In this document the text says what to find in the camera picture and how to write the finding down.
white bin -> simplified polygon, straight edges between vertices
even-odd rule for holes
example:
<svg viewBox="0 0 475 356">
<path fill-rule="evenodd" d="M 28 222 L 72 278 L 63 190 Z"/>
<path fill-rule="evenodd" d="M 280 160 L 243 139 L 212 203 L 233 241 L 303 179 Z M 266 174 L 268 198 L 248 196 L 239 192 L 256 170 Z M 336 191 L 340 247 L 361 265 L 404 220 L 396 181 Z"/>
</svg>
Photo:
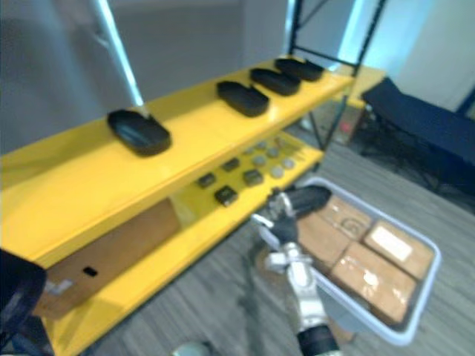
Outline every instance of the white bin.
<svg viewBox="0 0 475 356">
<path fill-rule="evenodd" d="M 404 322 L 397 327 L 388 326 L 380 321 L 362 304 L 354 300 L 344 290 L 340 289 L 331 280 L 314 269 L 318 281 L 318 292 L 325 305 L 325 310 L 327 314 L 339 324 L 339 326 L 350 332 L 374 332 L 393 345 L 408 345 L 416 334 L 419 319 L 428 301 L 433 281 L 435 280 L 437 270 L 442 261 L 442 255 L 439 248 L 425 235 L 420 234 L 418 231 L 415 231 L 404 223 L 385 214 L 383 211 L 365 203 L 363 200 L 355 197 L 348 191 L 345 191 L 326 179 L 313 177 L 303 184 L 303 186 L 305 185 L 322 185 L 330 189 L 337 197 L 342 198 L 354 205 L 356 208 L 370 215 L 374 220 L 384 219 L 407 232 L 414 238 L 421 240 L 429 248 L 432 248 L 433 260 L 428 269 L 427 276 L 424 281 L 418 284 L 418 287 L 411 298 L 410 305 L 408 306 L 407 317 L 404 319 Z M 259 232 L 262 238 L 267 241 L 271 247 L 277 248 L 277 238 L 267 228 L 260 227 Z"/>
</svg>

gray round object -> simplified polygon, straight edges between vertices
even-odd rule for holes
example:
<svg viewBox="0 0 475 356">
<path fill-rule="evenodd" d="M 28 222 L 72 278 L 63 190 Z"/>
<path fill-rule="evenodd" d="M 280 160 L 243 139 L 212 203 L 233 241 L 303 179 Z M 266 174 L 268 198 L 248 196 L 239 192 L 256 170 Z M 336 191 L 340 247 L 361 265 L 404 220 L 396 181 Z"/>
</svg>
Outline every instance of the gray round object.
<svg viewBox="0 0 475 356">
<path fill-rule="evenodd" d="M 261 141 L 255 147 L 259 150 L 265 150 L 267 147 L 267 142 Z"/>
<path fill-rule="evenodd" d="M 279 150 L 277 147 L 271 147 L 267 150 L 267 156 L 269 158 L 275 158 L 279 155 Z"/>
<path fill-rule="evenodd" d="M 270 170 L 270 176 L 276 179 L 282 178 L 284 176 L 284 169 L 279 165 L 275 165 Z"/>
<path fill-rule="evenodd" d="M 254 164 L 256 167 L 262 167 L 266 164 L 266 157 L 261 155 L 256 156 L 252 159 L 252 164 Z"/>
<path fill-rule="evenodd" d="M 284 159 L 282 159 L 282 166 L 285 169 L 292 169 L 292 168 L 295 167 L 295 162 L 291 158 L 284 158 Z"/>
</svg>

brown box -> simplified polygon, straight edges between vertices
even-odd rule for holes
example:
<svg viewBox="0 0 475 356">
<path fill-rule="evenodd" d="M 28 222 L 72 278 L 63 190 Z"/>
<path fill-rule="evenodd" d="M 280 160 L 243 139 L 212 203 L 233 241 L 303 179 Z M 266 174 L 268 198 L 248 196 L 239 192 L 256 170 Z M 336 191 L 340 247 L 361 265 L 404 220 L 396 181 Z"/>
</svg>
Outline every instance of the brown box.
<svg viewBox="0 0 475 356">
<path fill-rule="evenodd" d="M 385 221 L 378 221 L 363 242 L 418 280 L 433 259 L 430 248 Z"/>
<path fill-rule="evenodd" d="M 333 267 L 330 279 L 371 305 L 371 312 L 392 325 L 403 321 L 416 287 L 408 274 L 358 243 Z"/>
<path fill-rule="evenodd" d="M 318 215 L 355 241 L 359 241 L 371 226 L 369 215 L 335 195 L 318 211 Z"/>
<path fill-rule="evenodd" d="M 180 227 L 169 199 L 154 205 L 47 270 L 34 314 L 57 319 L 147 255 Z"/>
<path fill-rule="evenodd" d="M 311 213 L 298 221 L 298 242 L 314 257 L 315 267 L 327 273 L 351 240 L 328 222 Z"/>
</svg>

small black object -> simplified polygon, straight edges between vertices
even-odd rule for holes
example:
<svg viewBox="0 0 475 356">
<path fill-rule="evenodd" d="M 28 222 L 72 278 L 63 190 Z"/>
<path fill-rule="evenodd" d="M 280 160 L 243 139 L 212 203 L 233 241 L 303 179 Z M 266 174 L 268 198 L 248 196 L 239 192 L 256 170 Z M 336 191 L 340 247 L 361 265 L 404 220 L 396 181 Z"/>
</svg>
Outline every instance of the small black object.
<svg viewBox="0 0 475 356">
<path fill-rule="evenodd" d="M 97 271 L 92 268 L 92 267 L 84 267 L 82 270 L 84 273 L 86 273 L 89 277 L 95 277 L 97 276 Z"/>
<path fill-rule="evenodd" d="M 224 163 L 221 167 L 226 172 L 230 172 L 233 169 L 236 169 L 237 167 L 239 167 L 239 164 L 240 164 L 239 159 L 233 158 L 233 159 L 229 160 L 228 162 Z"/>
<path fill-rule="evenodd" d="M 229 106 L 248 117 L 264 113 L 269 106 L 269 98 L 254 87 L 246 88 L 237 82 L 217 83 L 217 95 Z"/>
<path fill-rule="evenodd" d="M 298 227 L 295 217 L 282 216 L 274 222 L 270 231 L 277 237 L 281 245 L 298 241 Z"/>
<path fill-rule="evenodd" d="M 216 182 L 216 176 L 213 173 L 208 173 L 199 178 L 197 182 L 201 188 L 206 188 Z"/>
<path fill-rule="evenodd" d="M 285 193 L 297 217 L 322 209 L 332 196 L 330 189 L 320 185 L 308 185 L 303 188 L 287 190 Z"/>
<path fill-rule="evenodd" d="M 238 193 L 229 185 L 225 185 L 214 193 L 214 197 L 224 206 L 230 206 L 238 198 Z"/>
<path fill-rule="evenodd" d="M 252 69 L 251 79 L 284 96 L 297 93 L 300 87 L 300 79 L 270 69 Z"/>
<path fill-rule="evenodd" d="M 323 67 L 308 60 L 300 62 L 295 59 L 276 59 L 274 65 L 282 73 L 309 82 L 320 79 L 321 74 L 324 72 Z"/>
<path fill-rule="evenodd" d="M 339 350 L 330 328 L 326 325 L 314 326 L 297 334 L 303 356 L 329 355 Z"/>
<path fill-rule="evenodd" d="M 171 145 L 170 133 L 152 115 L 146 118 L 135 111 L 117 110 L 109 113 L 107 122 L 115 135 L 140 156 L 159 154 Z"/>
<path fill-rule="evenodd" d="M 252 187 L 253 185 L 259 185 L 264 181 L 264 177 L 257 169 L 251 169 L 243 173 L 244 182 Z"/>
</svg>

yellow shelf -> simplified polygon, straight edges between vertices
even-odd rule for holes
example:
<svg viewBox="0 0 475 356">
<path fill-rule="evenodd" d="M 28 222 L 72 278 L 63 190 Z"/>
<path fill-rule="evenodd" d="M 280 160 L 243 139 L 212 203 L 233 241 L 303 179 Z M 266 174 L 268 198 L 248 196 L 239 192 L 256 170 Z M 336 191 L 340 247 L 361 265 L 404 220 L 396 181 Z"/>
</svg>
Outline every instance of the yellow shelf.
<svg viewBox="0 0 475 356">
<path fill-rule="evenodd" d="M 216 82 L 247 83 L 248 73 L 241 70 L 147 103 L 172 134 L 172 147 L 160 155 L 135 156 L 104 119 L 4 155 L 2 248 L 47 268 L 352 82 L 325 73 L 317 82 L 302 82 L 288 97 L 258 86 L 271 105 L 250 119 L 215 94 Z"/>
<path fill-rule="evenodd" d="M 343 76 L 350 76 L 353 69 L 347 65 L 340 65 L 335 73 Z M 372 67 L 362 66 L 358 72 L 353 86 L 350 89 L 347 104 L 357 109 L 363 109 L 366 103 L 361 98 L 361 95 L 368 89 L 378 84 L 386 76 L 386 72 Z M 343 94 L 339 93 L 334 100 L 341 100 Z"/>
<path fill-rule="evenodd" d="M 215 169 L 217 182 L 208 188 L 202 189 L 192 183 L 173 194 L 171 198 L 183 224 L 180 233 L 61 320 L 45 320 L 56 355 L 80 353 L 246 219 L 263 203 L 273 187 L 289 185 L 323 157 L 321 151 L 286 133 L 278 136 L 290 144 L 284 154 L 295 160 L 292 170 L 285 171 L 284 177 L 274 179 L 269 175 L 270 168 L 278 164 L 282 156 L 268 159 L 266 165 L 259 168 L 264 175 L 263 184 L 250 188 L 244 184 L 242 172 L 254 168 L 254 155 L 242 154 L 239 156 L 241 165 L 234 171 Z M 274 145 L 273 138 L 267 142 Z M 213 197 L 213 193 L 226 184 L 239 194 L 228 208 L 219 205 Z"/>
</svg>

